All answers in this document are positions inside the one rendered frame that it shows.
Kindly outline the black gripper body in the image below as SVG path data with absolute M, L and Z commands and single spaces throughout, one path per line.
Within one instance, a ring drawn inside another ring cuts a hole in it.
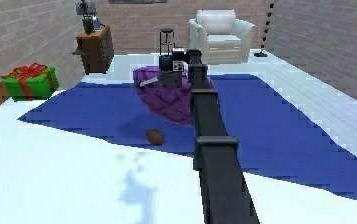
M 178 88 L 182 86 L 183 62 L 174 61 L 170 55 L 159 57 L 158 81 L 162 87 Z

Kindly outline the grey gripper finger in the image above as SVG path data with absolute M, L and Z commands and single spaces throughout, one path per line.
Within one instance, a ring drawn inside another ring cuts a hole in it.
M 153 83 L 156 83 L 158 82 L 158 78 L 157 77 L 154 77 L 154 78 L 151 78 L 151 79 L 148 79 L 148 80 L 143 80 L 141 82 L 139 82 L 138 84 L 138 87 L 139 88 L 143 88 L 147 85 L 150 85 L 150 84 L 153 84 Z

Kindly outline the white bed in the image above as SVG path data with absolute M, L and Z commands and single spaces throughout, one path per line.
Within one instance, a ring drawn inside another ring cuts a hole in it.
M 274 55 L 209 71 L 262 78 L 357 156 L 357 100 Z M 20 121 L 36 105 L 0 106 L 0 224 L 203 224 L 190 158 Z

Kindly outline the black stool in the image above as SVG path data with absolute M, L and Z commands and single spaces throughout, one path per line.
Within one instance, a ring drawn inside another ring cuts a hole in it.
M 159 33 L 159 56 L 168 56 L 171 50 L 175 47 L 175 32 L 172 28 L 162 28 Z M 162 48 L 167 49 L 167 53 L 162 52 Z

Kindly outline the brown potato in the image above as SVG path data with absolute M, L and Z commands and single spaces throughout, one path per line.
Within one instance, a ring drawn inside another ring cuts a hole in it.
M 165 141 L 164 135 L 158 129 L 147 130 L 146 139 L 153 145 L 162 145 Z

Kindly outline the brown wooden dresser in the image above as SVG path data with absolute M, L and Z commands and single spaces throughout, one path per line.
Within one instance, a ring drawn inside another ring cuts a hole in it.
M 114 48 L 109 25 L 102 25 L 90 35 L 84 32 L 76 36 L 77 48 L 73 55 L 81 57 L 85 73 L 106 74 L 114 57 Z

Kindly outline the black yellow striped floor lamp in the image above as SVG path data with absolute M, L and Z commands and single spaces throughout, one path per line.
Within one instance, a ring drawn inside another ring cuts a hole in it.
M 267 57 L 268 56 L 264 52 L 264 50 L 265 50 L 265 45 L 266 45 L 266 40 L 267 40 L 267 34 L 268 34 L 268 31 L 269 31 L 269 26 L 270 26 L 270 23 L 271 23 L 271 16 L 273 15 L 274 5 L 275 5 L 275 0 L 271 0 L 271 2 L 269 4 L 269 8 L 267 10 L 267 14 L 266 14 L 266 22 L 265 22 L 265 27 L 263 29 L 262 41 L 261 41 L 261 45 L 260 45 L 260 51 L 254 53 L 255 57 Z

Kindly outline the green gift box red ribbon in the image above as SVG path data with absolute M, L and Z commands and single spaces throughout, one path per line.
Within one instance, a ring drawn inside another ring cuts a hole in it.
M 17 67 L 2 79 L 14 101 L 47 100 L 59 87 L 56 69 L 38 63 Z

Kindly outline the blue blanket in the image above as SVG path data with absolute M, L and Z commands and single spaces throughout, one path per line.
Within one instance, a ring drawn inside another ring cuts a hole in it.
M 357 157 L 261 79 L 213 77 L 227 131 L 240 141 L 244 171 L 357 200 Z M 159 151 L 192 156 L 195 130 L 147 109 L 130 84 L 80 83 L 21 116 L 21 121 L 147 148 L 146 131 L 165 137 Z

